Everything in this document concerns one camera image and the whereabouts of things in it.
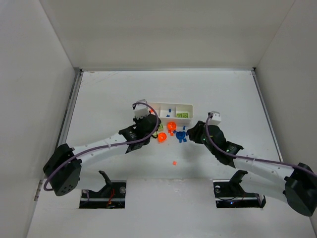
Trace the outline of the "blue round lego piece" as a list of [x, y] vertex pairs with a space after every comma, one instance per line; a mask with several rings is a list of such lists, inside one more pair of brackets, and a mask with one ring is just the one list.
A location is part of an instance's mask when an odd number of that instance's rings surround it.
[[187, 141], [186, 135], [187, 135], [187, 133], [185, 131], [177, 131], [176, 132], [176, 138], [178, 139], [178, 141], [180, 143]]

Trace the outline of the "orange round lego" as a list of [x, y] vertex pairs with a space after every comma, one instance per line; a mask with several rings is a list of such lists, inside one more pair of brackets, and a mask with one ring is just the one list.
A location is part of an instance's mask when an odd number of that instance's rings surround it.
[[166, 135], [166, 133], [165, 133], [165, 132], [160, 132], [160, 133], [158, 134], [157, 140], [158, 140], [159, 143], [165, 142], [165, 141], [167, 140], [167, 135]]
[[174, 121], [170, 121], [167, 123], [167, 129], [169, 131], [174, 131], [177, 129], [177, 124]]

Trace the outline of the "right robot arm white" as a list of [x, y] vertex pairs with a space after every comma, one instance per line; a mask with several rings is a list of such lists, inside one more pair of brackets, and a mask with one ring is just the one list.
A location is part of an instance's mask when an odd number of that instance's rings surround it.
[[187, 134], [191, 141], [205, 145], [221, 164], [237, 169], [229, 181], [233, 191], [273, 197], [303, 216], [314, 214], [317, 175], [308, 165], [239, 156], [241, 145], [226, 140], [218, 126], [203, 121], [197, 122]]

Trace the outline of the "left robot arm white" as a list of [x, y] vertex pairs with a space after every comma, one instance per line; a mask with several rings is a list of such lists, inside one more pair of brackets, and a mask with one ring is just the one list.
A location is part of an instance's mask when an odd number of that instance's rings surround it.
[[43, 189], [64, 196], [74, 189], [98, 192], [106, 186], [105, 172], [88, 172], [88, 167], [114, 156], [124, 155], [149, 144], [157, 131], [160, 119], [149, 114], [133, 119], [135, 124], [120, 130], [113, 136], [83, 146], [71, 148], [58, 146], [43, 167], [47, 177]]

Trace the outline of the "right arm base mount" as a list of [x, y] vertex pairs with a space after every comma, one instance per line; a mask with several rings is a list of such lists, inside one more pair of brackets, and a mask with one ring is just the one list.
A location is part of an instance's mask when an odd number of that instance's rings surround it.
[[238, 170], [229, 180], [214, 180], [213, 192], [215, 204], [220, 208], [264, 208], [266, 197], [257, 193], [246, 192], [241, 187], [247, 171]]

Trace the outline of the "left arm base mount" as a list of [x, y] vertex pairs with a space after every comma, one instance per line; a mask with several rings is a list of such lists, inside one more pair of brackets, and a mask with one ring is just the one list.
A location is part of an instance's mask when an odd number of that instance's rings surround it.
[[80, 209], [124, 209], [127, 181], [111, 180], [104, 171], [99, 171], [104, 185], [98, 191], [83, 190]]

